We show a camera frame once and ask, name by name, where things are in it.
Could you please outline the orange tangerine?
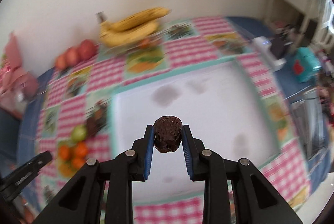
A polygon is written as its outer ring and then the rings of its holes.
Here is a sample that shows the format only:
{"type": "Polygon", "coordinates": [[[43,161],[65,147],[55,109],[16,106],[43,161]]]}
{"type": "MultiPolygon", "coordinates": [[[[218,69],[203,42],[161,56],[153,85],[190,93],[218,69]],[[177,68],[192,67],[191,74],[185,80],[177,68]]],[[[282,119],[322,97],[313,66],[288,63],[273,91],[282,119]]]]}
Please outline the orange tangerine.
{"type": "Polygon", "coordinates": [[[67,145],[61,145],[58,148],[58,157],[62,161],[69,161],[71,159],[71,151],[67,145]]]}

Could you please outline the lowest dark dried date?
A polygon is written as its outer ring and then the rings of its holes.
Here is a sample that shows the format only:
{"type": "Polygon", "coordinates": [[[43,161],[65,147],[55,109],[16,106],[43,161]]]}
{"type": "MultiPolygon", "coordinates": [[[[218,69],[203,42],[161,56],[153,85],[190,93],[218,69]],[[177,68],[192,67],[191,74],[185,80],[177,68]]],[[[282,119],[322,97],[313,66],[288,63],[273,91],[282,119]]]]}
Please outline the lowest dark dried date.
{"type": "Polygon", "coordinates": [[[175,116],[162,116],[153,124],[154,146],[160,153],[178,150],[182,140],[182,121],[175,116]]]}

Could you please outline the upper green jujube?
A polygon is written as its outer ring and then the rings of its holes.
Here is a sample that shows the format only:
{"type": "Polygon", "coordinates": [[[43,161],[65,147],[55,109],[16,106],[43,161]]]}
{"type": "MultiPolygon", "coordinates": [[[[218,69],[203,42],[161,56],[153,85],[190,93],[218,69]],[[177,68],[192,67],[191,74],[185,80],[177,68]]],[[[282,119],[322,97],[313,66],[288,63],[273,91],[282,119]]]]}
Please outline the upper green jujube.
{"type": "Polygon", "coordinates": [[[77,125],[71,132],[71,140],[74,143],[84,141],[87,138],[87,129],[83,124],[77,125]]]}

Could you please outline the checkered fruit tablecloth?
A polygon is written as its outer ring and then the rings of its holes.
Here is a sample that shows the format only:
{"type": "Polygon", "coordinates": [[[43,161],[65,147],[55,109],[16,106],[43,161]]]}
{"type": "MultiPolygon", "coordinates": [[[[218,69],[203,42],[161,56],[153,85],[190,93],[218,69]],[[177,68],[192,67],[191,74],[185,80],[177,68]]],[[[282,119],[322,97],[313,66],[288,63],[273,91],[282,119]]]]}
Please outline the checkered fruit tablecloth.
{"type": "Polygon", "coordinates": [[[268,161],[262,172],[294,209],[299,209],[311,194],[306,160],[298,143],[296,128],[288,111],[281,86],[282,78],[263,58],[245,48],[242,54],[224,55],[219,46],[229,39],[242,39],[242,33],[270,36],[261,22],[246,17],[200,17],[186,20],[194,33],[179,39],[165,37],[158,49],[160,60],[150,68],[139,65],[145,51],[114,58],[105,47],[96,56],[66,72],[50,69],[38,77],[36,99],[25,111],[19,131],[18,161],[23,163],[43,149],[54,151],[56,142],[68,137],[89,113],[88,102],[98,92],[111,94],[118,85],[129,86],[178,69],[191,69],[222,56],[234,59],[252,82],[258,96],[267,104],[280,106],[286,127],[277,130],[280,153],[268,161]]]}

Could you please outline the pink flower bouquet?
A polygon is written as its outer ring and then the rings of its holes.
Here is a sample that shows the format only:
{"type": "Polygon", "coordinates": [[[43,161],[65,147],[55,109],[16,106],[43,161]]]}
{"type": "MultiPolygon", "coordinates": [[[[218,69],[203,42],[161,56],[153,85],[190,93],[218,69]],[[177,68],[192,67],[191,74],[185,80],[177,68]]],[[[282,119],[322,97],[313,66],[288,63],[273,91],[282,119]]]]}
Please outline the pink flower bouquet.
{"type": "Polygon", "coordinates": [[[10,33],[1,56],[1,108],[21,120],[38,87],[37,78],[23,68],[17,37],[10,33]]]}

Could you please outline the silver remote control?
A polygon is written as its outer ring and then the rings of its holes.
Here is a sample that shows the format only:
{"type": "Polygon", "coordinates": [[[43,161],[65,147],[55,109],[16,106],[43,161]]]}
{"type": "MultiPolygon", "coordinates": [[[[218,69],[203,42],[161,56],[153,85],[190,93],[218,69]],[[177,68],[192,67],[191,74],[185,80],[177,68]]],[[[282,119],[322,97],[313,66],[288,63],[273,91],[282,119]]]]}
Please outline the silver remote control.
{"type": "Polygon", "coordinates": [[[320,97],[316,88],[303,90],[296,96],[290,110],[305,156],[311,160],[326,147],[320,97]]]}

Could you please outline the white tray with teal rim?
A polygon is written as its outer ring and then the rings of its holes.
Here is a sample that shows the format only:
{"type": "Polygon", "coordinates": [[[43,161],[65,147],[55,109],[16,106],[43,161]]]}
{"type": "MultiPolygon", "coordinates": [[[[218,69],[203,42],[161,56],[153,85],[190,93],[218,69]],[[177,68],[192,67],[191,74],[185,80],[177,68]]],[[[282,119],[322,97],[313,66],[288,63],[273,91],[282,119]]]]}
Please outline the white tray with teal rim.
{"type": "Polygon", "coordinates": [[[108,115],[112,156],[130,149],[146,126],[166,115],[180,118],[193,137],[225,159],[245,157],[262,167],[280,154],[265,105],[235,57],[117,87],[108,115]]]}

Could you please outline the small left apple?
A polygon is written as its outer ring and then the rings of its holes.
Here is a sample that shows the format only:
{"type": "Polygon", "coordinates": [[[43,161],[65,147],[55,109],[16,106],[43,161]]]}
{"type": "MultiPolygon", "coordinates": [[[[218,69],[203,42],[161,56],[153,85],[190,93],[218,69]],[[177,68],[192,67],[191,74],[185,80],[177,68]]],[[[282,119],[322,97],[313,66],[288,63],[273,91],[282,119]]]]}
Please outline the small left apple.
{"type": "Polygon", "coordinates": [[[66,61],[66,55],[60,54],[55,61],[55,67],[59,71],[64,71],[68,68],[67,61],[66,61]]]}

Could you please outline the teal tin box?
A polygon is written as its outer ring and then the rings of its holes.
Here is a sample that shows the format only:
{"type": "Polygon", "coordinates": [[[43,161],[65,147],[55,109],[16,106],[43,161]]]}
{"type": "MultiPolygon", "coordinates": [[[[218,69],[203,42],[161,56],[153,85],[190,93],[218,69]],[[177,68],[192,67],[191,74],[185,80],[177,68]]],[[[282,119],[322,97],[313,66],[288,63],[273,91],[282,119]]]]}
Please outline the teal tin box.
{"type": "Polygon", "coordinates": [[[293,56],[292,70],[299,83],[311,80],[320,69],[320,61],[310,48],[297,48],[293,56]]]}

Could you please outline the middle red apple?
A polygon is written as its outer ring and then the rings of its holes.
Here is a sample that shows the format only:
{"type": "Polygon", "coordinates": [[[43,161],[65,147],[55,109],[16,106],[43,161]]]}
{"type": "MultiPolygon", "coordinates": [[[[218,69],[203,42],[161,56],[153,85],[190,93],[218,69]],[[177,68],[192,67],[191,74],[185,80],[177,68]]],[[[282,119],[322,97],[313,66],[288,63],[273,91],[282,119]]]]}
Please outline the middle red apple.
{"type": "Polygon", "coordinates": [[[74,67],[80,62],[80,55],[78,49],[70,47],[65,53],[66,63],[69,67],[74,67]]]}

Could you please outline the red apple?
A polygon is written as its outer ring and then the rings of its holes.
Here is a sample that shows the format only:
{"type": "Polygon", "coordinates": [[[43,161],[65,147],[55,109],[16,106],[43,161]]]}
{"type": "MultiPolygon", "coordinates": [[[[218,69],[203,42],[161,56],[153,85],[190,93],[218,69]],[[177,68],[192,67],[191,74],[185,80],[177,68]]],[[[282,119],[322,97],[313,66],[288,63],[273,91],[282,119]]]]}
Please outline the red apple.
{"type": "Polygon", "coordinates": [[[92,58],[97,53],[97,45],[95,41],[91,39],[83,40],[78,46],[78,53],[80,60],[86,61],[92,58]]]}
{"type": "Polygon", "coordinates": [[[65,53],[66,63],[69,67],[74,67],[80,62],[80,55],[78,49],[70,47],[65,53]]]}

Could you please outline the right red apple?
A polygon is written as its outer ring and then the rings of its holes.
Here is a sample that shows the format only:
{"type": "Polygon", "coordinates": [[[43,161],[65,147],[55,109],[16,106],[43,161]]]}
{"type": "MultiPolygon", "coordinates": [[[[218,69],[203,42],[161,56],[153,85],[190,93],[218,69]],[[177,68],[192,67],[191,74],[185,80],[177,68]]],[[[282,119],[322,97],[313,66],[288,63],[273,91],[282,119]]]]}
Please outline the right red apple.
{"type": "Polygon", "coordinates": [[[97,53],[97,45],[95,41],[91,39],[83,40],[78,46],[78,53],[80,60],[86,61],[92,58],[97,53]]]}

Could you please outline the white power strip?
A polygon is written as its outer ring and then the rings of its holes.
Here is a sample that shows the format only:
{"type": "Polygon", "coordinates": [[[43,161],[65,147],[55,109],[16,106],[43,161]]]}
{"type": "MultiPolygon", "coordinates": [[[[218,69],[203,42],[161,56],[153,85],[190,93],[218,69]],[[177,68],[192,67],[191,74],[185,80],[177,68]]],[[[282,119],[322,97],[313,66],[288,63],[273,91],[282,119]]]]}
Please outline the white power strip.
{"type": "Polygon", "coordinates": [[[255,37],[252,39],[251,44],[253,45],[253,48],[261,54],[267,64],[271,67],[272,71],[276,72],[281,70],[286,64],[285,58],[278,59],[272,54],[272,43],[266,37],[255,37]]]}

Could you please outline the black power adapter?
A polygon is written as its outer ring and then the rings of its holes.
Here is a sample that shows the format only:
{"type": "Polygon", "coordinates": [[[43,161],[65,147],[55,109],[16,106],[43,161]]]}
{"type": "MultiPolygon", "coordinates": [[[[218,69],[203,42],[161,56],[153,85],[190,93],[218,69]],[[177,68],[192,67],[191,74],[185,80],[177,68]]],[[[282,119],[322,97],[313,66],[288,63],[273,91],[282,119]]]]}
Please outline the black power adapter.
{"type": "Polygon", "coordinates": [[[288,52],[290,45],[293,44],[293,41],[284,34],[274,35],[270,42],[270,52],[276,59],[282,59],[288,52]]]}

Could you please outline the lower banana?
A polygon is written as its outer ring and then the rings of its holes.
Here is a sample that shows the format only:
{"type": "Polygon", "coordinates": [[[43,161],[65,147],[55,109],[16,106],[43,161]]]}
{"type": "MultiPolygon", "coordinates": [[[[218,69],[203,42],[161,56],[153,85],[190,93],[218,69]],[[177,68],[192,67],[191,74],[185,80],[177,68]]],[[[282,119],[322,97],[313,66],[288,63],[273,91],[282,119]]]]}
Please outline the lower banana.
{"type": "Polygon", "coordinates": [[[104,21],[100,24],[100,41],[107,47],[136,43],[155,33],[158,28],[158,21],[153,20],[127,31],[117,32],[111,28],[111,22],[104,21]]]}

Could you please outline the banana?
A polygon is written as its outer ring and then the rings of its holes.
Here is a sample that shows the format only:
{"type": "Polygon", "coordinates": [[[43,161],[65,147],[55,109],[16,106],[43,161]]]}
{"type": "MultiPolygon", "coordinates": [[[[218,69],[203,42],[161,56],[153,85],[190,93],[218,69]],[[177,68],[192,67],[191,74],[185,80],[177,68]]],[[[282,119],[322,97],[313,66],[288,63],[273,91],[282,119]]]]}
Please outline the banana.
{"type": "Polygon", "coordinates": [[[124,32],[136,28],[149,21],[157,20],[161,17],[164,17],[170,12],[171,10],[165,7],[154,7],[135,13],[115,23],[111,23],[110,21],[106,20],[102,22],[101,25],[104,25],[107,29],[112,29],[116,32],[124,32]]]}
{"type": "Polygon", "coordinates": [[[100,41],[107,47],[136,43],[155,33],[158,28],[158,21],[153,20],[127,31],[117,32],[111,28],[111,22],[104,21],[100,24],[100,41]]]}

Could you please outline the tangerine inside container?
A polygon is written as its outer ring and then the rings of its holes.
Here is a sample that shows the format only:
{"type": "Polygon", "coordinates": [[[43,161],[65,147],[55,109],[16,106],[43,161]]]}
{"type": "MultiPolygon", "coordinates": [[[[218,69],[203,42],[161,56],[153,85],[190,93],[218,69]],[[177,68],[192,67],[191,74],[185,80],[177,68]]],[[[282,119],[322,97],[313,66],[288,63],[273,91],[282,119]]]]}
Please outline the tangerine inside container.
{"type": "Polygon", "coordinates": [[[143,39],[139,44],[140,48],[148,48],[149,46],[150,46],[150,39],[148,38],[143,39]]]}

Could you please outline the clear plastic fruit container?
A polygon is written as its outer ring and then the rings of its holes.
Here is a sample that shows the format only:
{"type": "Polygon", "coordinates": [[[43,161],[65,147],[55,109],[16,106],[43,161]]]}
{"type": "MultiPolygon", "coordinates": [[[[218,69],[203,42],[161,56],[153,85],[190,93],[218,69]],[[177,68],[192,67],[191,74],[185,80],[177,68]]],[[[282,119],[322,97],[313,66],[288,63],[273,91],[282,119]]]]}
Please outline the clear plastic fruit container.
{"type": "MultiPolygon", "coordinates": [[[[162,44],[165,34],[166,34],[166,31],[159,31],[159,32],[156,32],[154,34],[147,36],[146,38],[150,39],[150,46],[148,48],[156,47],[162,44]]],[[[127,52],[136,51],[140,49],[146,49],[146,48],[139,47],[139,44],[142,40],[143,39],[137,42],[134,42],[134,43],[121,45],[121,46],[113,46],[113,47],[108,47],[107,45],[105,45],[105,43],[102,43],[100,46],[99,52],[100,54],[104,54],[104,55],[123,55],[123,54],[126,54],[127,52]]]]}

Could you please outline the upper banana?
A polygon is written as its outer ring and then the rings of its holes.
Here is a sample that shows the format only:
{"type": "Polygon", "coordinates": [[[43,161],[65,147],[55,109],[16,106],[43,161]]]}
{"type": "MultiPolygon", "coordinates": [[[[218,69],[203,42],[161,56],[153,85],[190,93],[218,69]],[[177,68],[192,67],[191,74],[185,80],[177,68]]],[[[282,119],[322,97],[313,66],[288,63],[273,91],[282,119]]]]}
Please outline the upper banana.
{"type": "Polygon", "coordinates": [[[111,23],[110,21],[106,20],[102,22],[101,25],[104,25],[107,29],[112,29],[116,32],[124,32],[136,28],[149,21],[157,20],[161,17],[164,17],[170,12],[171,10],[165,7],[154,7],[135,13],[115,23],[111,23]]]}

